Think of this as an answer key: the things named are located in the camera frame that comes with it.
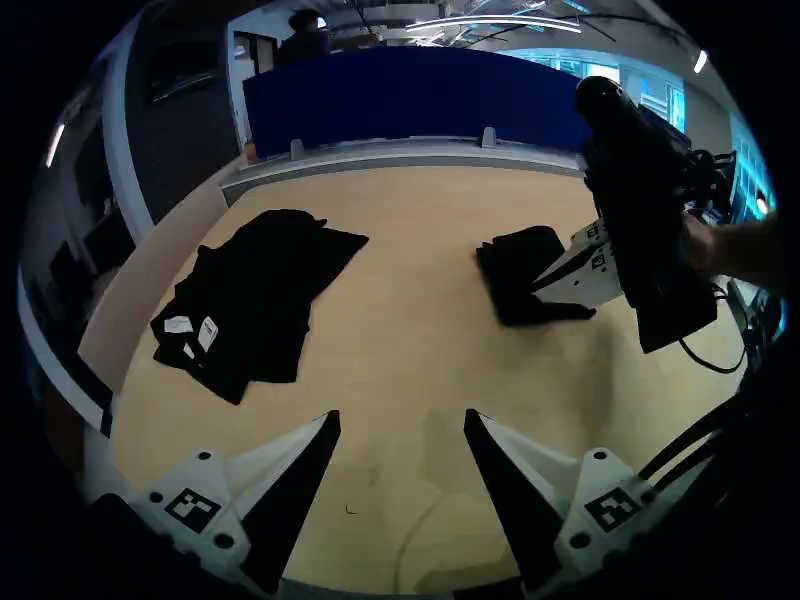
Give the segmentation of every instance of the black cable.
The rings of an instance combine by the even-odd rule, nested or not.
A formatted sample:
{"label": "black cable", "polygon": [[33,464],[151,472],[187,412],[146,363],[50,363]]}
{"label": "black cable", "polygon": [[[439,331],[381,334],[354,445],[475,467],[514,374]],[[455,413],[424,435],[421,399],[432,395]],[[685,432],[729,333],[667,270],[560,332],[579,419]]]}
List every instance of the black cable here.
{"label": "black cable", "polygon": [[493,33],[491,35],[485,35],[485,36],[483,36],[481,38],[478,38],[474,42],[470,42],[466,46],[462,46],[462,49],[463,48],[469,48],[470,46],[472,46],[474,44],[477,44],[478,42],[482,42],[484,40],[488,40],[488,39],[491,39],[493,37],[497,37],[498,35],[502,35],[504,33],[508,33],[509,31],[514,31],[515,29],[520,29],[521,27],[527,27],[527,25],[514,25],[513,27],[509,27],[508,29],[502,29],[501,31],[497,31],[497,32],[495,32],[495,33]]}
{"label": "black cable", "polygon": [[696,362],[698,365],[702,367],[705,367],[706,369],[714,371],[715,373],[719,373],[720,375],[730,375],[731,373],[735,373],[739,369],[739,367],[742,366],[742,361],[744,361],[745,354],[747,353],[747,350],[745,348],[742,348],[742,355],[739,357],[739,361],[736,363],[736,366],[734,367],[729,367],[729,368],[718,367],[717,365],[711,364],[707,360],[703,360],[702,358],[697,356],[694,352],[692,352],[692,349],[686,345],[686,342],[683,341],[683,338],[679,339],[678,343],[681,345],[681,348],[683,348],[686,354],[689,355],[689,358],[691,358],[694,362]]}
{"label": "black cable", "polygon": [[[563,21],[565,19],[574,19],[574,15],[567,15],[563,17],[553,17],[559,21]],[[658,21],[652,21],[650,19],[642,19],[641,17],[629,17],[628,15],[615,15],[610,13],[590,13],[590,14],[582,14],[579,17],[580,19],[616,19],[618,21],[633,21],[634,23],[642,23],[644,25],[650,25],[651,27],[657,27],[663,31],[672,33],[674,35],[678,35],[682,38],[685,38],[692,42],[692,44],[696,45],[697,43],[689,37],[687,34],[682,32],[679,29],[675,29],[674,27],[670,27],[669,25],[664,25],[663,23],[659,23]]]}
{"label": "black cable", "polygon": [[607,34],[605,31],[603,31],[603,30],[602,30],[602,29],[600,29],[599,27],[595,27],[595,26],[594,26],[594,25],[592,25],[591,23],[584,23],[584,25],[587,25],[587,26],[591,27],[592,29],[594,29],[594,30],[595,30],[597,33],[599,33],[600,35],[604,35],[604,36],[606,36],[608,39],[610,39],[610,40],[611,40],[612,42],[614,42],[615,44],[617,43],[617,40],[616,40],[616,38],[613,38],[613,37],[611,37],[610,35],[608,35],[608,34]]}
{"label": "black cable", "polygon": [[361,5],[358,3],[358,0],[347,0],[353,9],[358,13],[358,16],[361,17],[361,22],[364,24],[364,27],[367,28],[367,31],[370,35],[375,35],[372,31],[372,27],[369,26],[367,19],[364,17],[364,11],[361,8]]}
{"label": "black cable", "polygon": [[[725,290],[722,289],[722,287],[717,282],[709,281],[708,283],[714,290],[715,301],[719,302],[720,300],[728,299],[728,294],[725,292]],[[704,360],[699,356],[697,356],[697,354],[695,354],[692,351],[692,349],[686,345],[686,342],[683,341],[683,339],[678,340],[678,343],[681,345],[681,348],[683,348],[684,352],[686,352],[686,354],[689,355],[689,358],[691,358],[694,362],[705,367],[706,369],[714,371],[715,373],[720,373],[721,375],[730,375],[731,373],[735,373],[739,369],[739,367],[742,366],[742,361],[744,360],[744,357],[747,354],[747,348],[742,348],[742,355],[739,357],[739,362],[736,363],[735,367],[730,367],[730,368],[718,367],[717,365],[712,364],[707,360]]]}

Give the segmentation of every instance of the black t-shirt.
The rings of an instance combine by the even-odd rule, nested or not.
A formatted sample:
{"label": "black t-shirt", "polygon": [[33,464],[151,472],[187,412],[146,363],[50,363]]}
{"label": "black t-shirt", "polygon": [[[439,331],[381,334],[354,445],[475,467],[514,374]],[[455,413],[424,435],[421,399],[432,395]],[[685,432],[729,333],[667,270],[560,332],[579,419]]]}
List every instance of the black t-shirt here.
{"label": "black t-shirt", "polygon": [[[233,404],[250,381],[295,381],[311,302],[367,242],[325,223],[302,211],[267,211],[219,248],[200,246],[191,275],[151,322],[154,358]],[[191,331],[167,331],[175,317],[188,317]],[[214,338],[204,347],[206,319]]]}
{"label": "black t-shirt", "polygon": [[328,34],[323,31],[297,32],[281,44],[276,63],[290,65],[301,60],[327,56],[331,52]]}

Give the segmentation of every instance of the window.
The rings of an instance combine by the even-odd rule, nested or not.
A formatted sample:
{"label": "window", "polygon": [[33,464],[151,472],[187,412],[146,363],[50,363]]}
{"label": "window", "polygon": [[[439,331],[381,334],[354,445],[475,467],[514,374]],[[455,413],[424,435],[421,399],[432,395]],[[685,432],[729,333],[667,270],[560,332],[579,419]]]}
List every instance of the window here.
{"label": "window", "polygon": [[606,65],[586,63],[586,76],[592,77],[593,75],[607,77],[608,79],[619,83],[619,69],[616,67],[607,67]]}
{"label": "window", "polygon": [[564,71],[565,73],[569,73],[570,75],[575,75],[575,77],[581,76],[581,63],[577,60],[558,60],[559,64],[556,67],[559,71]]}
{"label": "window", "polygon": [[683,81],[659,67],[604,52],[577,48],[501,50],[576,77],[599,75],[621,84],[634,102],[643,104],[681,133],[686,132]]}
{"label": "window", "polygon": [[755,138],[747,126],[731,114],[731,138],[738,153],[738,177],[736,186],[740,192],[734,200],[734,220],[764,218],[764,211],[758,206],[756,196],[763,194],[762,204],[769,210],[775,208],[775,197],[769,181],[764,157],[758,149]]}
{"label": "window", "polygon": [[686,98],[683,90],[670,87],[669,123],[675,129],[686,132]]}

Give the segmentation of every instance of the ceiling light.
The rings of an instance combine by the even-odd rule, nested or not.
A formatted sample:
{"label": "ceiling light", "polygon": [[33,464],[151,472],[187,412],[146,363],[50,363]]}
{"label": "ceiling light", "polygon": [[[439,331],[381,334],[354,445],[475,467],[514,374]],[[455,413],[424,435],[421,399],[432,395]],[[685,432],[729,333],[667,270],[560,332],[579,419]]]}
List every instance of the ceiling light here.
{"label": "ceiling light", "polygon": [[50,168],[50,165],[53,164],[53,159],[56,157],[56,149],[58,149],[58,143],[61,141],[61,136],[64,134],[64,124],[59,123],[58,127],[56,127],[56,132],[53,134],[53,141],[50,142],[50,149],[47,151],[47,159],[44,161],[44,164],[47,168]]}
{"label": "ceiling light", "polygon": [[419,31],[431,27],[450,27],[452,25],[538,25],[539,27],[549,27],[550,29],[560,29],[572,33],[581,33],[577,23],[562,21],[558,19],[547,19],[544,17],[526,17],[515,15],[477,15],[447,17],[434,21],[424,21],[406,27],[406,31]]}
{"label": "ceiling light", "polygon": [[699,73],[700,69],[702,69],[706,61],[708,60],[708,54],[706,54],[705,50],[700,50],[700,56],[697,57],[697,62],[694,65],[694,72]]}

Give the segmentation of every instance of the human hand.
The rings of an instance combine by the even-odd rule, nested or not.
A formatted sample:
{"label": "human hand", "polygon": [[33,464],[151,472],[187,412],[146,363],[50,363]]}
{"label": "human hand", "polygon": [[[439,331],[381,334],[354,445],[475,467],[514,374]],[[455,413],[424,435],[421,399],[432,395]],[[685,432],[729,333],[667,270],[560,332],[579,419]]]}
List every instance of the human hand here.
{"label": "human hand", "polygon": [[716,272],[718,241],[714,228],[687,213],[683,214],[683,226],[686,231],[686,257],[689,264],[703,273]]}

